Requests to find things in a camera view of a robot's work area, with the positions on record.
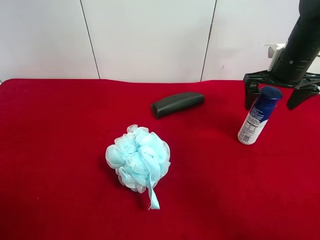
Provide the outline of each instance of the pouf hanging string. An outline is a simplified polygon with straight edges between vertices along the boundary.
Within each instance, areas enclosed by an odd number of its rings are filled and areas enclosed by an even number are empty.
[[[105,159],[122,185],[139,193],[148,188],[149,208],[160,209],[154,187],[170,166],[170,149],[165,141],[146,127],[131,125],[127,134],[106,149]]]

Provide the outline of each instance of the blue can cap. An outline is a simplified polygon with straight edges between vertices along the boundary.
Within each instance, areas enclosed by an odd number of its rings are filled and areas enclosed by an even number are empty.
[[[257,107],[273,109],[276,107],[277,102],[282,99],[282,92],[273,86],[264,86],[260,88],[261,95],[255,102]]]

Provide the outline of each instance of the red tablecloth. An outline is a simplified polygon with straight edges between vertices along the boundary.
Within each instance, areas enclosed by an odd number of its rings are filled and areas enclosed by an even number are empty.
[[[196,108],[150,104],[195,91]],[[181,84],[13,79],[0,86],[1,240],[319,240],[320,97],[289,111],[283,89],[257,142],[238,142],[242,81]],[[171,149],[148,193],[120,185],[107,146],[138,124]]]

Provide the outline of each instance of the can label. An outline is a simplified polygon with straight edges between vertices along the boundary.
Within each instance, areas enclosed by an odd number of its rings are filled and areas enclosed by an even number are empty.
[[[267,124],[271,112],[272,110],[261,111],[254,106],[238,133],[239,141],[243,144],[253,144]]]

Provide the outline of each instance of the white wall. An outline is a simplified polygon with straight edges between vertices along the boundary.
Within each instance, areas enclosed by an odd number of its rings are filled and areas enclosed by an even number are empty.
[[[79,0],[0,0],[0,80],[98,78]]]
[[[215,0],[82,0],[102,79],[200,81]]]
[[[217,0],[202,80],[266,70],[265,44],[286,43],[298,17],[299,0]]]

